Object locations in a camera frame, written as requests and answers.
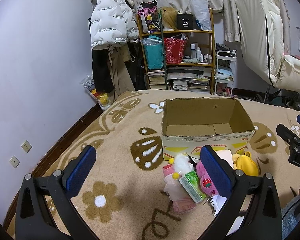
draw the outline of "green tissue package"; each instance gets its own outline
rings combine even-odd
[[[200,179],[195,171],[191,171],[179,179],[181,185],[188,192],[193,201],[198,204],[206,198],[206,194],[200,188]]]

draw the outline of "teal bag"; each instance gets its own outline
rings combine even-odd
[[[162,41],[161,38],[151,35],[149,38]],[[146,45],[144,44],[148,69],[161,69],[163,67],[163,47],[162,45]]]

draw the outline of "red patterned gift bag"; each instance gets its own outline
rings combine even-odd
[[[167,64],[180,64],[183,60],[187,40],[164,38]]]

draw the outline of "electrical socket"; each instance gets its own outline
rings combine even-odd
[[[32,146],[31,144],[26,140],[22,145],[21,145],[21,148],[25,150],[26,153],[28,153]]]
[[[20,161],[15,156],[12,156],[9,162],[15,168],[18,167],[18,165],[20,163]]]

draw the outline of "white rolling cart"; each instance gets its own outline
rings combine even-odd
[[[219,55],[219,53],[227,53],[229,54],[229,56],[221,56]],[[232,70],[233,73],[233,77],[232,80],[222,80],[222,79],[217,79],[217,75],[218,75],[218,68],[219,68],[219,60],[229,60],[231,62],[234,62],[234,64],[230,64],[230,68]],[[230,97],[232,97],[232,90],[233,90],[233,85],[234,85],[234,73],[237,67],[237,55],[235,52],[233,51],[225,51],[225,50],[219,50],[217,52],[217,70],[216,70],[216,75],[215,75],[215,88],[214,88],[214,95],[216,95],[216,91],[217,91],[217,83],[223,83],[223,84],[227,84],[228,86],[231,85],[231,94]]]

